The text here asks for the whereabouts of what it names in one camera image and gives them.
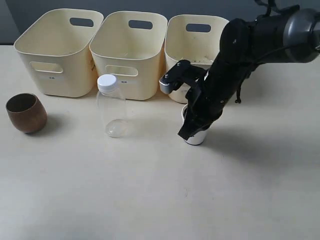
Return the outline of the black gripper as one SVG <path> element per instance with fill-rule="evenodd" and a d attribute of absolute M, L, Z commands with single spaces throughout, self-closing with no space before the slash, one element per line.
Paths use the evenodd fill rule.
<path fill-rule="evenodd" d="M 178 135 L 188 140 L 207 130 L 217 120 L 223 108 L 245 78 L 250 63 L 230 63 L 216 59 L 206 77 L 198 80 L 198 88 L 191 88 L 187 94 L 188 107 Z"/>

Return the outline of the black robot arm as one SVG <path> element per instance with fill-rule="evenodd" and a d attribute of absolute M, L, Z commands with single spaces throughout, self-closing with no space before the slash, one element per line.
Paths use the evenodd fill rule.
<path fill-rule="evenodd" d="M 218 120 L 225 105 L 236 98 L 259 66 L 275 63 L 309 63 L 320 54 L 320 13 L 298 5 L 278 9 L 270 0 L 266 13 L 254 21 L 231 20 L 223 29 L 219 52 L 207 70 L 193 68 L 185 60 L 191 78 L 186 94 L 187 110 L 179 136 L 188 140 Z"/>

